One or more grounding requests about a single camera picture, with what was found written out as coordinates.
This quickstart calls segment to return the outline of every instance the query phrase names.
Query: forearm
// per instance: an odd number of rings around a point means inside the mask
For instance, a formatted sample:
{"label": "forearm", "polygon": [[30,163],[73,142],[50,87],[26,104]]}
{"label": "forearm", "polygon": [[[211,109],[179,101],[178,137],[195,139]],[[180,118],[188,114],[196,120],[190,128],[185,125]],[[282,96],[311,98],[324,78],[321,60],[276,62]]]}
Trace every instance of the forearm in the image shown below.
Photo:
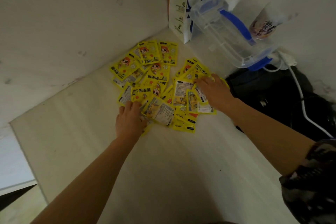
{"label": "forearm", "polygon": [[314,141],[286,125],[234,99],[221,110],[249,137],[282,175],[294,171],[305,159]]}
{"label": "forearm", "polygon": [[133,139],[115,139],[32,223],[96,223],[135,143]]}

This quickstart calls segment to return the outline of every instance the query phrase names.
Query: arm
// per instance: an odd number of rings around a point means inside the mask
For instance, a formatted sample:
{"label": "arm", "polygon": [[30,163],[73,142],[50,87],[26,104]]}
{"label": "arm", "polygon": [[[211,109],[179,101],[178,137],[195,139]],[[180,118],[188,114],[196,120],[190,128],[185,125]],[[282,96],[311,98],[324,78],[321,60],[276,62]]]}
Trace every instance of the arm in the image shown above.
{"label": "arm", "polygon": [[294,171],[314,141],[234,98],[218,75],[212,76],[215,82],[197,80],[209,104],[229,116],[280,174]]}
{"label": "arm", "polygon": [[115,123],[117,138],[31,224],[98,221],[125,159],[146,126],[140,120],[140,106],[128,101],[120,107]]}

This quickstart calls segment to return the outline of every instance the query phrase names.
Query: sleeve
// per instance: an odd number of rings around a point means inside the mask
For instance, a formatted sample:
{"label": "sleeve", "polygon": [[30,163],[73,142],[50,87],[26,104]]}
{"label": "sleeve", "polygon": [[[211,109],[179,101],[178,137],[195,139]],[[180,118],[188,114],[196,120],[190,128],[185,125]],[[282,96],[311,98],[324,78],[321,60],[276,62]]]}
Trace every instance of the sleeve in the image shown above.
{"label": "sleeve", "polygon": [[336,140],[317,142],[302,164],[279,180],[283,200],[298,222],[336,224]]}

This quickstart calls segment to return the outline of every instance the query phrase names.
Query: white cable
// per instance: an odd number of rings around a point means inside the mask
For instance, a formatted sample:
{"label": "white cable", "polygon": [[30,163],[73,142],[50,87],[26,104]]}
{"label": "white cable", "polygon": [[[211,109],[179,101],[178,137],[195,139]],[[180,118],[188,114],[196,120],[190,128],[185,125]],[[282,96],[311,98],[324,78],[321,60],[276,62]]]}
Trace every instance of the white cable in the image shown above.
{"label": "white cable", "polygon": [[266,70],[267,72],[271,72],[271,73],[273,73],[273,72],[277,72],[277,71],[279,71],[279,70],[281,69],[282,64],[284,63],[283,60],[281,60],[280,62],[281,62],[281,63],[280,63],[280,66],[279,66],[277,69],[275,69],[275,70],[270,70],[270,69],[267,69],[266,67],[263,67],[263,69]]}
{"label": "white cable", "polygon": [[300,98],[301,98],[301,106],[302,106],[302,112],[303,112],[303,116],[305,117],[306,120],[308,120],[311,124],[313,124],[314,126],[316,126],[317,128],[321,129],[327,136],[329,136],[330,138],[333,138],[332,135],[329,134],[328,131],[326,131],[324,128],[322,128],[321,126],[319,126],[317,123],[313,122],[311,119],[308,118],[307,116],[307,113],[306,113],[306,108],[305,108],[305,101],[303,100],[303,93],[302,93],[302,90],[301,90],[301,87],[300,87],[300,84],[292,70],[292,68],[287,64],[285,58],[282,56],[282,54],[279,52],[279,56],[280,58],[282,59],[282,61],[286,64],[286,66],[288,67],[289,71],[291,72],[293,78],[294,78],[294,81],[296,83],[296,86],[299,90],[299,94],[300,94]]}

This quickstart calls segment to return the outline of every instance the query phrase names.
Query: clear plastic container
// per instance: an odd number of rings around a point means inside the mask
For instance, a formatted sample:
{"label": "clear plastic container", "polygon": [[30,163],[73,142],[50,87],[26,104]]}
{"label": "clear plastic container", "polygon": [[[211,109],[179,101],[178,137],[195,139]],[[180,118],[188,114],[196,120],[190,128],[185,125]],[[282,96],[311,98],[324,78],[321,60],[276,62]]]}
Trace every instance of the clear plastic container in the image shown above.
{"label": "clear plastic container", "polygon": [[224,65],[225,61],[246,68],[277,48],[270,38],[253,39],[246,26],[226,12],[227,7],[224,0],[203,0],[190,11],[193,20],[190,45],[202,61],[211,60],[210,69],[214,62]]}

